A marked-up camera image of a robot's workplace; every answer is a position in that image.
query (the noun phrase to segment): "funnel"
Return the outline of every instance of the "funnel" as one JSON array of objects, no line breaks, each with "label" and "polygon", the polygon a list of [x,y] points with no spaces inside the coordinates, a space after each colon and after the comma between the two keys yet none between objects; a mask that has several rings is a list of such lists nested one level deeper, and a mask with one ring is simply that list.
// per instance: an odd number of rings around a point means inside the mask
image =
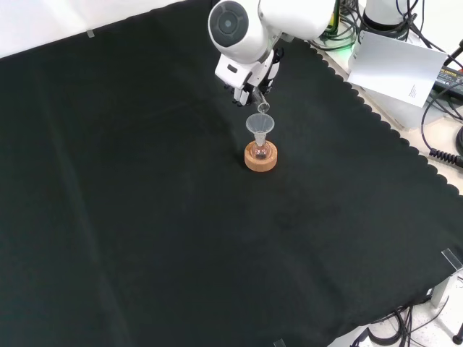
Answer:
[{"label": "funnel", "polygon": [[266,135],[273,130],[275,121],[268,114],[257,113],[246,121],[247,129],[254,134],[255,144],[259,147],[266,143]]},{"label": "funnel", "polygon": [[273,130],[275,121],[268,114],[253,114],[246,121],[247,129],[254,134],[252,141],[245,149],[245,163],[256,172],[266,172],[276,165],[278,150],[272,142],[266,141],[266,136]]}]

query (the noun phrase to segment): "white wall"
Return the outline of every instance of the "white wall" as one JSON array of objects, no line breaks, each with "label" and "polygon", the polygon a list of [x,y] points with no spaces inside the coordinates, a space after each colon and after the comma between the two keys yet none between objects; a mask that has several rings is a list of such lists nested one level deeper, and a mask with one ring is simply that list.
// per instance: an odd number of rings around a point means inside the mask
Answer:
[{"label": "white wall", "polygon": [[0,0],[0,58],[181,0]]}]

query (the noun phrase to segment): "wooden base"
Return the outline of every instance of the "wooden base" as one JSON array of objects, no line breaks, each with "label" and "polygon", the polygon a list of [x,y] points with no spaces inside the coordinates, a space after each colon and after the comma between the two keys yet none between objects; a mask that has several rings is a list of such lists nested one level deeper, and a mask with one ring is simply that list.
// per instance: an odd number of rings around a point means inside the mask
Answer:
[{"label": "wooden base", "polygon": [[278,158],[278,150],[276,149],[275,145],[267,141],[268,145],[272,149],[272,153],[269,158],[265,160],[258,160],[254,159],[251,156],[251,147],[254,145],[254,141],[252,141],[249,145],[246,146],[245,149],[245,163],[248,168],[255,172],[266,172],[270,171],[276,165],[276,159]]}]

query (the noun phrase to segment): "glass funnel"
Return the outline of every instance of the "glass funnel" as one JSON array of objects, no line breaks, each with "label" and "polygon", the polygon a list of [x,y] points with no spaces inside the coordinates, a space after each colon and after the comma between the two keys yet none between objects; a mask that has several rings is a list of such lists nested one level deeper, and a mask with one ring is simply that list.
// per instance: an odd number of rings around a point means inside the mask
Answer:
[{"label": "glass funnel", "polygon": [[254,134],[255,141],[251,147],[251,156],[254,159],[265,160],[270,158],[272,149],[266,142],[266,136],[273,130],[275,121],[268,114],[257,113],[246,121],[247,129]]}]

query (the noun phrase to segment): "black cloth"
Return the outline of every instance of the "black cloth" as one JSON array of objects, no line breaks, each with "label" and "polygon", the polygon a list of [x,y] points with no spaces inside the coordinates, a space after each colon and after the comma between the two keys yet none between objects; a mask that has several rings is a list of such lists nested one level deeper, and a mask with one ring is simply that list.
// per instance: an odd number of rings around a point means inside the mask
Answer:
[{"label": "black cloth", "polygon": [[246,169],[209,6],[0,61],[2,346],[325,347],[451,274],[457,190],[306,43]]}]

